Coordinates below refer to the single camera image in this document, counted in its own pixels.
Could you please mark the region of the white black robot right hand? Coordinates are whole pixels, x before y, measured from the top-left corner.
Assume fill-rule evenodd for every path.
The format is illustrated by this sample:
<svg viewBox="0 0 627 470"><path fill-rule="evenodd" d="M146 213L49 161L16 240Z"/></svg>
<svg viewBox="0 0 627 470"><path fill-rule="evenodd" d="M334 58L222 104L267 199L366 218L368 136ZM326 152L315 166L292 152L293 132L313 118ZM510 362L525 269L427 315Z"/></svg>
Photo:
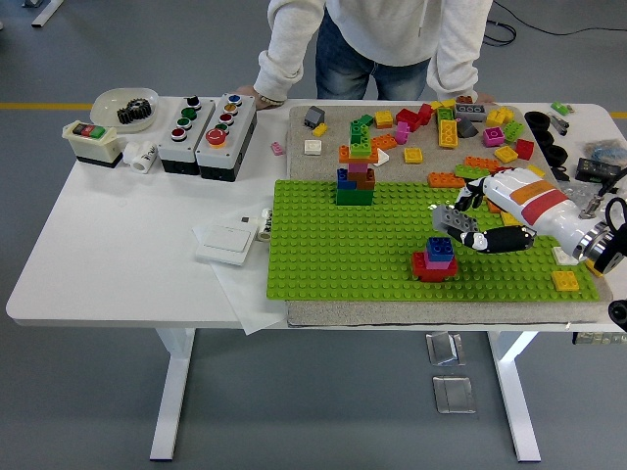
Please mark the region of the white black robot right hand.
<svg viewBox="0 0 627 470"><path fill-rule="evenodd" d="M539 235L554 237L575 259L584 258L591 244L587 237L601 220L583 219L580 209L549 181L527 168L498 171L466 183L460 190L455 209L465 212L487 198Z"/></svg>

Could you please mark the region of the person's right hand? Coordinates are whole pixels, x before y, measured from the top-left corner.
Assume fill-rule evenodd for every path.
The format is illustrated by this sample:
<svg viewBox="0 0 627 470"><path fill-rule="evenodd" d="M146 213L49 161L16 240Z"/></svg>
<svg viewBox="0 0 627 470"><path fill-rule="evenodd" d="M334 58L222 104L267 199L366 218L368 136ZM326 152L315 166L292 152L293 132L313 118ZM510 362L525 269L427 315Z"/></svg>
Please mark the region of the person's right hand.
<svg viewBox="0 0 627 470"><path fill-rule="evenodd" d="M235 93L253 97L258 110L278 108L284 104L283 101L273 100L260 94L252 85L241 86L235 90Z"/></svg>

